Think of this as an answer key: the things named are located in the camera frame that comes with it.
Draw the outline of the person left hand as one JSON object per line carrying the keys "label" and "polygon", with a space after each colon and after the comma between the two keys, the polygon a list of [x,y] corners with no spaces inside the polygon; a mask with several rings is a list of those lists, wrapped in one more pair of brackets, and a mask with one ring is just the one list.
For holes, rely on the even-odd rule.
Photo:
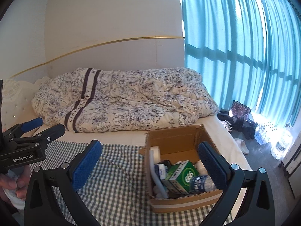
{"label": "person left hand", "polygon": [[31,171],[28,165],[24,167],[23,173],[16,181],[1,173],[1,178],[0,178],[1,199],[4,202],[7,203],[10,202],[10,200],[8,199],[8,197],[5,195],[3,191],[3,189],[8,189],[8,190],[16,190],[17,197],[25,201],[30,177],[31,177]]}

